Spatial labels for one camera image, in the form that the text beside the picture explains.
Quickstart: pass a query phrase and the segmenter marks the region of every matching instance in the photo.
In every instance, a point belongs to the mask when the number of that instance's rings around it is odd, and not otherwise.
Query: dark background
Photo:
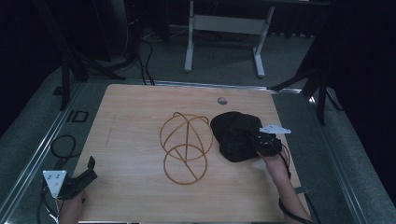
[[[151,14],[146,17],[147,23],[152,27],[157,26],[155,29],[166,39],[168,29],[164,25],[187,24],[186,7],[188,1],[170,1],[169,5],[163,6],[168,8],[163,11],[164,14]],[[260,17],[258,10],[262,9],[252,7],[248,11],[241,11],[234,8],[233,12],[241,16],[251,13]],[[334,1],[329,17],[318,33],[318,28],[327,15],[323,9],[283,6],[276,10],[270,29],[272,33],[284,33],[286,36],[316,36],[300,71],[320,66],[332,48],[338,48],[336,57],[327,69],[329,86],[335,89],[342,107],[394,203],[395,11],[396,6],[391,1]],[[219,13],[233,12],[226,10]],[[75,39],[83,38],[84,29],[73,36]],[[47,75],[60,65],[60,51],[34,5],[30,1],[22,0],[1,1],[0,134],[18,116]]]

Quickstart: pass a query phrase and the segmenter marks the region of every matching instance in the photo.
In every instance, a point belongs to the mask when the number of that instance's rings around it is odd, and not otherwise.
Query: wooden table
[[[218,103],[220,97],[227,100],[227,105]],[[282,221],[278,194],[264,162],[260,159],[227,161],[219,153],[216,139],[206,154],[207,172],[200,181],[183,186],[165,175],[166,153],[160,142],[164,123],[175,112],[213,119],[228,111],[257,116],[263,126],[280,125],[268,91],[110,85],[75,171],[75,175],[85,171],[90,156],[96,159],[98,178],[87,187],[88,200],[82,221]],[[204,145],[210,142],[211,136],[210,129],[206,128],[201,134]],[[277,137],[287,146],[283,134]],[[171,165],[173,167],[168,168],[173,171],[184,167],[182,163]],[[198,162],[194,169],[203,166]],[[293,185],[299,187],[292,160],[290,171]]]

